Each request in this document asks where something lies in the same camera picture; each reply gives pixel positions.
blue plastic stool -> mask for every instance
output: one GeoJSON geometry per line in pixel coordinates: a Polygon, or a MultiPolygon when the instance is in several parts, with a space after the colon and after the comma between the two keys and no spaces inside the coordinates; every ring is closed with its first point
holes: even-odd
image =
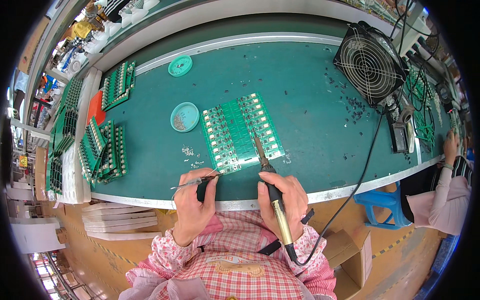
{"type": "Polygon", "coordinates": [[[369,222],[365,222],[366,226],[373,226],[383,229],[397,230],[412,224],[403,215],[402,203],[400,201],[400,182],[396,183],[395,192],[378,192],[376,190],[363,192],[353,196],[356,204],[365,206],[369,222]],[[385,207],[392,211],[390,216],[383,223],[378,223],[373,213],[373,207],[385,207]],[[388,224],[393,218],[395,224],[388,224]]]}

green workbench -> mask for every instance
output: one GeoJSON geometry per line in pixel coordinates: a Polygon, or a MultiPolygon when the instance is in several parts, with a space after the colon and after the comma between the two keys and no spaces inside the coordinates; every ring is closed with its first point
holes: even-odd
{"type": "MultiPolygon", "coordinates": [[[[296,176],[307,193],[356,184],[380,116],[367,107],[370,116],[363,114],[356,125],[352,123],[346,96],[361,96],[332,64],[337,49],[293,42],[242,45],[192,56],[193,67],[182,77],[170,76],[168,65],[138,75],[130,99],[107,112],[107,120],[113,118],[116,124],[125,125],[129,174],[99,184],[92,191],[170,200],[170,187],[178,184],[181,174],[192,170],[191,163],[204,161],[203,166],[212,167],[200,122],[188,133],[172,129],[170,114],[175,106],[192,102],[203,111],[255,92],[262,94],[286,151],[285,156],[271,161],[279,174],[296,176]],[[340,83],[346,83],[347,88],[335,88],[340,83]],[[186,156],[184,145],[201,156],[186,156]]],[[[433,103],[432,107],[436,147],[432,153],[421,148],[423,162],[442,153],[443,137],[450,127],[444,111],[440,127],[433,103]]],[[[410,160],[403,154],[392,154],[384,118],[365,181],[416,166],[416,152],[408,156],[410,160]]],[[[258,165],[222,177],[216,199],[256,199],[259,169],[258,165]]]]}

yellow warning sign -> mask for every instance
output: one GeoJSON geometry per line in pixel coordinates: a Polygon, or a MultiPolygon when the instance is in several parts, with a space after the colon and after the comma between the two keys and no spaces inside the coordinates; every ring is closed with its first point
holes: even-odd
{"type": "Polygon", "coordinates": [[[20,156],[20,167],[26,168],[28,166],[28,159],[26,156],[20,156]]]}

yellow shirt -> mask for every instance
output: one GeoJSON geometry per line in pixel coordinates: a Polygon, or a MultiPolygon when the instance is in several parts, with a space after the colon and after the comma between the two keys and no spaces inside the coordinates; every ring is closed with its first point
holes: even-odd
{"type": "Polygon", "coordinates": [[[77,22],[72,26],[72,38],[75,38],[75,36],[86,38],[87,34],[94,28],[95,26],[87,21],[77,22]]]}

teal plastic dish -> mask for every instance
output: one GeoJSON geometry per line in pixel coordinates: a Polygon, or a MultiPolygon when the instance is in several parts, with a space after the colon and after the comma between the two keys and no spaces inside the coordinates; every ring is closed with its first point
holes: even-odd
{"type": "Polygon", "coordinates": [[[200,112],[195,104],[183,102],[177,105],[170,116],[172,128],[178,132],[189,132],[197,126],[200,112]]]}
{"type": "Polygon", "coordinates": [[[192,58],[188,55],[181,55],[175,58],[170,65],[168,65],[168,72],[173,77],[180,77],[188,73],[192,68],[192,58]]]}

